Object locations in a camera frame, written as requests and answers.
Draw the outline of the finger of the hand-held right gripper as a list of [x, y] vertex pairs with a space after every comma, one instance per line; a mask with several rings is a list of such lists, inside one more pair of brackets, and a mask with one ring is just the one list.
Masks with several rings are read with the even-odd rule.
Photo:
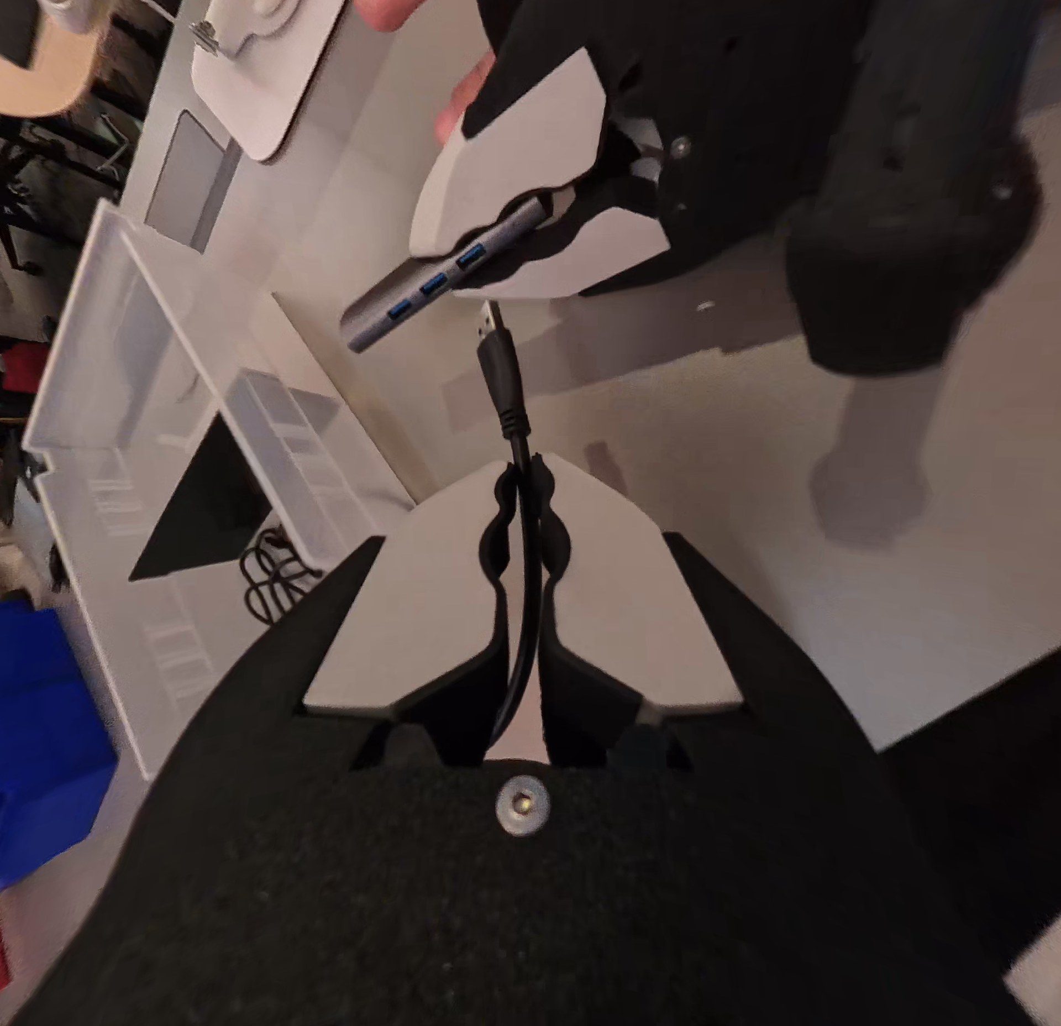
[[556, 300], [573, 297], [662, 253], [669, 237], [648, 215], [611, 207], [590, 218], [562, 250], [522, 264], [511, 276], [495, 276], [485, 286], [460, 286], [469, 300]]
[[511, 201], [554, 191], [594, 166], [607, 95], [585, 48], [468, 138], [459, 121], [428, 173], [408, 229], [408, 253], [452, 253], [493, 226]]

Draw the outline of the black bin divider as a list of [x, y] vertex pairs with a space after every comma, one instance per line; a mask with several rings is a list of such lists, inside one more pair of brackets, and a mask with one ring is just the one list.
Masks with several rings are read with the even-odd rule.
[[238, 560], [271, 512], [269, 497], [218, 414], [167, 502], [129, 581]]

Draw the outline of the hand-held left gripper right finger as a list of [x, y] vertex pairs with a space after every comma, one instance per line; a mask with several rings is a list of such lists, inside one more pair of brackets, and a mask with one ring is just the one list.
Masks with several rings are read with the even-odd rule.
[[556, 454], [537, 457], [533, 476], [550, 764], [597, 767], [636, 725], [738, 710], [736, 680], [653, 519]]

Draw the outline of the clear plastic bin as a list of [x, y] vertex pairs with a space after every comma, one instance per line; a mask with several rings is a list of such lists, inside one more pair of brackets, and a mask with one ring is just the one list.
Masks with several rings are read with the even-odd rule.
[[144, 779], [263, 634], [241, 552], [134, 579], [214, 423], [307, 568], [414, 508], [280, 305], [102, 201], [24, 448], [114, 709]]

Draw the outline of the grey USB hub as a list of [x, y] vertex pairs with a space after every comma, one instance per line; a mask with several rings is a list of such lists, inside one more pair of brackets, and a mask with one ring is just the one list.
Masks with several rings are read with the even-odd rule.
[[347, 306], [340, 318], [340, 334], [347, 347], [355, 354], [366, 352], [427, 306], [463, 286], [552, 215], [550, 195], [534, 195], [456, 250], [430, 259], [410, 258]]

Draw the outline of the black flat panel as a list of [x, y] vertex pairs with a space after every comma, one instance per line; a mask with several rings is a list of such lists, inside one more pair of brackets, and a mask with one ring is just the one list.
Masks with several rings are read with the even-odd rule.
[[1, 0], [1, 58], [20, 69], [32, 66], [40, 10], [36, 0]]

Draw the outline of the person's black clothing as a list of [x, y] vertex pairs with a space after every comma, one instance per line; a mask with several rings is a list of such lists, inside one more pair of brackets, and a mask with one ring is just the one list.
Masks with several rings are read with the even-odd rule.
[[949, 895], [1007, 973], [1060, 912], [1060, 651], [880, 757]]

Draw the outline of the blue plastic bin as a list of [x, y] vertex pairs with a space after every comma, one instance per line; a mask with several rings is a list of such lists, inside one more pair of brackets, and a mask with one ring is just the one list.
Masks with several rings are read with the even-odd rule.
[[84, 840], [118, 759], [60, 620], [1, 606], [1, 889]]

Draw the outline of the grey desk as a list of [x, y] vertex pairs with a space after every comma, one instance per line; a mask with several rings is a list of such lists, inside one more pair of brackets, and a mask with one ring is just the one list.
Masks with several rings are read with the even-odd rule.
[[[372, 128], [312, 275], [329, 318], [382, 279], [414, 212], [385, 195], [404, 142]], [[664, 534], [744, 698], [636, 725], [597, 767], [443, 765], [423, 727], [302, 705], [386, 537], [365, 540], [212, 688], [114, 871], [13, 1024], [1032, 1024], [962, 919], [879, 754], [964, 698], [943, 658], [989, 658], [1049, 612], [1059, 648], [1059, 413], [1022, 277], [1059, 228], [1059, 107], [1017, 123], [1034, 229], [937, 367], [855, 378], [808, 355], [789, 226], [723, 260], [762, 273], [798, 331], [740, 364], [618, 387], [634, 505]], [[681, 331], [688, 273], [572, 296], [595, 357]]]

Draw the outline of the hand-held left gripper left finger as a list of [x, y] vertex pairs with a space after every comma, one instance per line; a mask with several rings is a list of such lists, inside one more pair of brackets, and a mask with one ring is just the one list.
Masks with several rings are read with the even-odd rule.
[[302, 705], [316, 716], [423, 727], [451, 767], [479, 767], [511, 674], [502, 582], [518, 497], [494, 462], [386, 537]]

